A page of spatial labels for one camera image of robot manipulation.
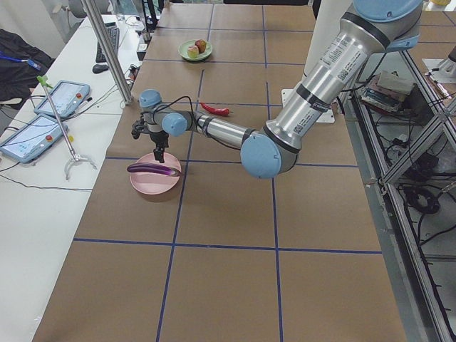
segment tablet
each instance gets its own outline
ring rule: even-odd
[[[0,151],[19,162],[27,163],[39,157],[61,137],[62,131],[56,119],[40,114],[1,142]]]
[[[90,86],[84,83],[59,81],[49,92],[61,118],[67,118],[87,98]],[[51,104],[44,98],[33,110],[36,114],[54,116]]]

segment apple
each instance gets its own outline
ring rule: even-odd
[[[200,50],[196,45],[191,45],[187,49],[187,55],[189,58],[196,58],[198,57],[198,54],[200,53]]]
[[[195,45],[198,47],[199,53],[203,53],[206,51],[206,41],[204,39],[198,39],[195,41]]]

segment purple eggplant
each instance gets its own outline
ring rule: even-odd
[[[149,172],[170,177],[179,177],[180,175],[182,175],[182,173],[178,169],[159,164],[152,164],[150,162],[136,162],[135,164],[129,165],[127,167],[127,171],[131,173]]]

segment grabber tool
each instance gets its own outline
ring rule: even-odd
[[[52,111],[54,113],[54,116],[56,117],[58,126],[62,130],[63,139],[65,139],[65,143],[68,146],[68,149],[69,149],[70,154],[71,154],[71,159],[65,164],[65,169],[64,169],[66,180],[70,179],[70,169],[72,168],[72,166],[79,165],[82,162],[89,162],[92,165],[92,167],[94,169],[96,169],[97,165],[94,163],[93,159],[90,156],[88,156],[88,155],[79,155],[78,153],[75,152],[75,150],[74,150],[74,148],[73,148],[73,146],[71,144],[71,141],[70,141],[70,139],[68,137],[68,134],[66,132],[66,129],[63,126],[60,114],[58,114],[56,105],[54,104],[54,102],[52,100],[52,97],[49,95],[48,88],[52,88],[52,86],[47,83],[48,77],[47,76],[38,76],[37,79],[38,79],[39,83],[43,86],[44,93],[46,94],[46,98],[48,99],[49,104],[51,105],[51,108],[52,108]]]

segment touchscreen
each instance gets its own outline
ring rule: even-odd
[[[60,85],[52,92],[51,95],[52,101],[54,102],[54,105],[56,105],[58,114],[62,114],[65,111],[68,105],[70,105],[75,98],[76,94],[80,93],[83,87],[83,85],[78,84],[65,82],[60,83]],[[47,100],[39,109],[43,112],[53,113],[51,104]]]
[[[58,127],[58,123],[45,117],[40,117],[19,132],[13,139],[5,143],[2,148],[23,158],[41,141]]]

